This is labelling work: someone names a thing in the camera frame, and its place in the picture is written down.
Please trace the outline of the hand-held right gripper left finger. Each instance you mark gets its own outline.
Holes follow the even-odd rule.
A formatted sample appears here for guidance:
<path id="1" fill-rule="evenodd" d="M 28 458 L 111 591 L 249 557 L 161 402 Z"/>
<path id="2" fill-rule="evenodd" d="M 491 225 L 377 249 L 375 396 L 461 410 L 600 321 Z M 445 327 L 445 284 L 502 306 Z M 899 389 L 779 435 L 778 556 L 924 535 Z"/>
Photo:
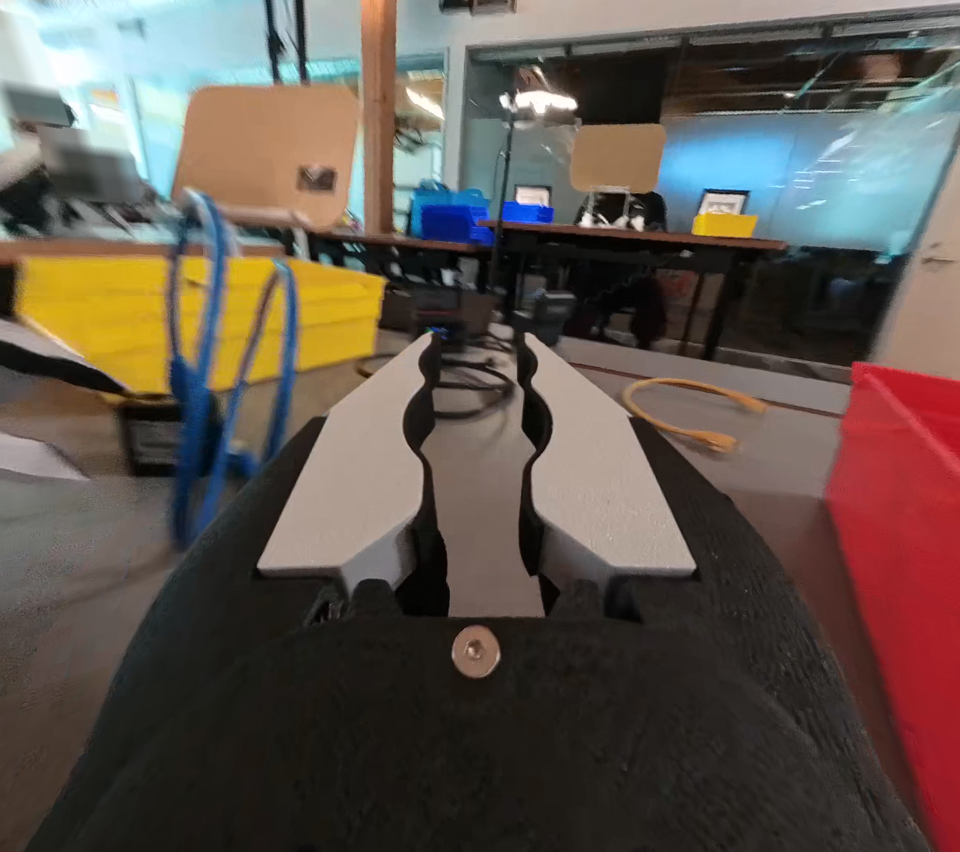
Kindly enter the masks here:
<path id="1" fill-rule="evenodd" d="M 266 579 L 426 579 L 449 596 L 433 474 L 423 453 L 436 420 L 440 342 L 423 334 L 337 403 L 257 562 Z"/>

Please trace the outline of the light stand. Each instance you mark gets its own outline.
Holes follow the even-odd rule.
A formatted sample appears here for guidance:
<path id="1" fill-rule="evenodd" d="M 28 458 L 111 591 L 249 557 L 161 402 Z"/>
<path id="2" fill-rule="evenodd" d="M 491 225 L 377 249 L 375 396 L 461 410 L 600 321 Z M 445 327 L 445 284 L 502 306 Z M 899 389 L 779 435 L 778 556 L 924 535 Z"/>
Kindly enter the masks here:
<path id="1" fill-rule="evenodd" d="M 518 126 L 528 128 L 536 125 L 574 125 L 577 101 L 569 94 L 559 91 L 546 78 L 542 67 L 517 67 L 512 74 L 509 88 L 500 98 L 503 122 L 506 126 L 505 144 L 502 150 L 502 174 L 496 204 L 494 242 L 488 267 L 487 289 L 492 294 L 498 291 L 499 267 L 502 258 L 504 211 L 508 196 L 513 140 Z"/>

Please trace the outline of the small yellow bin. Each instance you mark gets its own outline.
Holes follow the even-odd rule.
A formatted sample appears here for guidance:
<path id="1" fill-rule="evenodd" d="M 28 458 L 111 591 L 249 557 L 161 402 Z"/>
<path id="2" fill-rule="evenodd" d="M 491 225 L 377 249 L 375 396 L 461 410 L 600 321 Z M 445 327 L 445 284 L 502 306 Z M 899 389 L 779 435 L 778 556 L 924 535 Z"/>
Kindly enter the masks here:
<path id="1" fill-rule="evenodd" d="M 745 213 L 705 212 L 698 214 L 691 226 L 691 234 L 746 240 L 754 236 L 759 216 Z"/>

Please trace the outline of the glass window wall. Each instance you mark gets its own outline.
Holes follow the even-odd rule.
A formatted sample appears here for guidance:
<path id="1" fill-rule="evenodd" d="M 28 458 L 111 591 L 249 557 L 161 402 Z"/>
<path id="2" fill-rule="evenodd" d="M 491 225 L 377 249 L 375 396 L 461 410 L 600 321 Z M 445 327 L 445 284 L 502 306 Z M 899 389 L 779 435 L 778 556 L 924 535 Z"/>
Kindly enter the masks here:
<path id="1" fill-rule="evenodd" d="M 654 192 L 664 232 L 690 233 L 704 189 L 748 190 L 754 239 L 789 248 L 742 270 L 715 359 L 850 366 L 867 359 L 958 152 L 958 7 L 767 26 L 647 32 L 608 40 L 477 46 L 464 55 L 462 186 L 497 216 L 517 67 L 542 67 L 578 103 L 574 125 L 517 127 L 516 185 L 552 188 L 554 222 L 589 194 L 570 184 L 586 125 L 660 124 Z M 570 268 L 537 261 L 521 298 L 570 291 Z M 654 270 L 666 306 L 649 349 L 702 358 L 720 275 Z"/>

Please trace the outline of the yellow plastic bin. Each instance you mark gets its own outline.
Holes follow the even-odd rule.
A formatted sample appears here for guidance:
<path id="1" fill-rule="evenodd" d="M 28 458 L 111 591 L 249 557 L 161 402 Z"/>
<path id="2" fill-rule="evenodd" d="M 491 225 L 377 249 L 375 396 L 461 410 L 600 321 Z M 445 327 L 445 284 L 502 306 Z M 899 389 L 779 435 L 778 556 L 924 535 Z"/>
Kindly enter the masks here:
<path id="1" fill-rule="evenodd" d="M 372 355 L 385 279 L 303 260 L 289 265 L 298 294 L 296 371 Z M 210 379 L 214 390 L 234 384 L 273 266 L 264 256 L 228 260 Z M 164 256 L 24 257 L 17 266 L 15 311 L 132 391 L 165 392 L 167 271 Z"/>

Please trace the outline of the wooden post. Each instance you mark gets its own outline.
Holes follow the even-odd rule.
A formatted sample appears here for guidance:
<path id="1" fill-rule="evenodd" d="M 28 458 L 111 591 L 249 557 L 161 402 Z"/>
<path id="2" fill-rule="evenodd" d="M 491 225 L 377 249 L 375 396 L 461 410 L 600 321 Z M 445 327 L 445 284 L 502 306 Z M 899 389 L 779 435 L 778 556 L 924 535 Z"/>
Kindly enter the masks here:
<path id="1" fill-rule="evenodd" d="M 364 222 L 393 232 L 398 0 L 360 0 Z"/>

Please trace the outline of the black power station with display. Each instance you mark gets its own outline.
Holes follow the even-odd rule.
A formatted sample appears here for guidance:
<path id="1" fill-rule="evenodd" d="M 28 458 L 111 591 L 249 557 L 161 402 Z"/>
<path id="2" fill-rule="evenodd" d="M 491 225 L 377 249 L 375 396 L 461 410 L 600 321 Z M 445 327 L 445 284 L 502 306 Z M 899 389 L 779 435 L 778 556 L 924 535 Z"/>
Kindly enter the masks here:
<path id="1" fill-rule="evenodd" d="M 434 334 L 447 351 L 479 342 L 494 318 L 496 301 L 491 295 L 456 286 L 417 285 L 411 298 L 411 338 Z"/>

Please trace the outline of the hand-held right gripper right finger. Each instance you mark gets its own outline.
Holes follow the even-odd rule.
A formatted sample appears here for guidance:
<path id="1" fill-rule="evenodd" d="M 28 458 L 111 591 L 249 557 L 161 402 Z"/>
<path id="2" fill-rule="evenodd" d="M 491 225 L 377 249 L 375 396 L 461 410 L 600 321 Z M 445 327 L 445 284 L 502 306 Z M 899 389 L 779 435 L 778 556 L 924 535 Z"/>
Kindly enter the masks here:
<path id="1" fill-rule="evenodd" d="M 519 550 L 548 598 L 576 582 L 607 598 L 634 578 L 691 580 L 696 562 L 630 415 L 531 333 L 517 335 Z"/>

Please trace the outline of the red plastic bin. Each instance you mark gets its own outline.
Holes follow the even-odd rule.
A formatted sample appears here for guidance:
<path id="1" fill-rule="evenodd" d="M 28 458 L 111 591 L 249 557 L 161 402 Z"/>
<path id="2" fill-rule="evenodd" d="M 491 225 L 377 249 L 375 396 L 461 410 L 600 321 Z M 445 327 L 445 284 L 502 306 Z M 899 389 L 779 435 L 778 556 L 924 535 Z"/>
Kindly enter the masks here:
<path id="1" fill-rule="evenodd" d="M 826 504 L 931 842 L 959 849 L 959 384 L 857 363 Z"/>

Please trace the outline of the long dark table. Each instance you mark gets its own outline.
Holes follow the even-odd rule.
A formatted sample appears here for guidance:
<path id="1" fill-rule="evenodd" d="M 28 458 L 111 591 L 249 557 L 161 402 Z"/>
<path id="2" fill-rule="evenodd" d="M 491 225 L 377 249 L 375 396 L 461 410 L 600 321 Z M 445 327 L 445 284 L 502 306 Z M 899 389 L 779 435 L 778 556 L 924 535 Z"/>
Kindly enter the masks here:
<path id="1" fill-rule="evenodd" d="M 494 228 L 488 278 L 503 279 L 501 316 L 510 319 L 522 297 L 522 278 L 537 261 L 616 263 L 654 270 L 720 275 L 722 282 L 702 340 L 702 359 L 719 350 L 738 274 L 764 256 L 785 253 L 783 240 L 714 237 L 572 224 L 483 222 Z"/>

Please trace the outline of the black box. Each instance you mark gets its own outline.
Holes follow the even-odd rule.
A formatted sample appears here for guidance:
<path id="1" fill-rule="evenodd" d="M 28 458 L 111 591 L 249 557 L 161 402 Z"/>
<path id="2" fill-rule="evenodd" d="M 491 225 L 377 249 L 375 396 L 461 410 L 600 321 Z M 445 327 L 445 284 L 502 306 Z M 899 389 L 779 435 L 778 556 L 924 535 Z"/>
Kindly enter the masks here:
<path id="1" fill-rule="evenodd" d="M 173 477 L 180 463 L 183 403 L 169 394 L 127 397 L 114 408 L 126 472 L 135 477 Z"/>

